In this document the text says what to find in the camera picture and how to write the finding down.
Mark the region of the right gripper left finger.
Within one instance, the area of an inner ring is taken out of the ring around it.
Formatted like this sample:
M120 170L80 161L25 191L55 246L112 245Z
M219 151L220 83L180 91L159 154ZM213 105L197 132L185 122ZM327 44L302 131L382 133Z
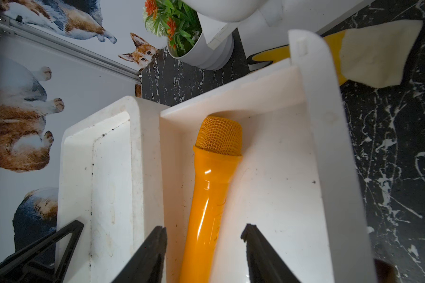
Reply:
M112 283L161 283L168 236L156 226Z

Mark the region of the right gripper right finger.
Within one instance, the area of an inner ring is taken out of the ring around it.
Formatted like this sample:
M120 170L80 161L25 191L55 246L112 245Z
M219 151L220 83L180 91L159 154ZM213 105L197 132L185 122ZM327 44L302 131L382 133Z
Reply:
M251 283L300 283L256 225L247 224L241 239Z

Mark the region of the gold toy microphone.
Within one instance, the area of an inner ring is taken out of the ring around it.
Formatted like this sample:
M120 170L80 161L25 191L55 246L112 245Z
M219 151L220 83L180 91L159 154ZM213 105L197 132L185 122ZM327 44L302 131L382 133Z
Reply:
M378 283L397 283L395 268L391 264L380 259L375 259L374 264Z

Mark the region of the orange toy microphone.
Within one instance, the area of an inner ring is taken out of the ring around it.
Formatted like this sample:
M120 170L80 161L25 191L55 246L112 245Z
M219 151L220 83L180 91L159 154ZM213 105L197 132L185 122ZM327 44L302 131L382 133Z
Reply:
M195 181L180 282L207 283L220 232L228 190L242 161L240 123L208 116L197 136Z

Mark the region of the white plastic drawer cabinet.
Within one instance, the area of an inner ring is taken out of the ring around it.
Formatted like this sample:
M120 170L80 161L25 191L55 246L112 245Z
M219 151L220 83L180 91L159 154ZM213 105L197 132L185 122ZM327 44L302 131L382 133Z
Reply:
M111 282L164 224L163 110L126 96L64 132L57 226L84 225L65 282Z

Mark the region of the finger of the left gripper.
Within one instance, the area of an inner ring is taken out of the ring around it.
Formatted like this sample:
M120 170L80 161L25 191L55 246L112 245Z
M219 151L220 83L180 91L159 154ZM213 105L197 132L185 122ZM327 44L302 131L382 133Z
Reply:
M0 263L0 283L62 283L67 274L84 224L74 220L25 248L10 255ZM70 236L57 268L50 268L36 261L49 248Z

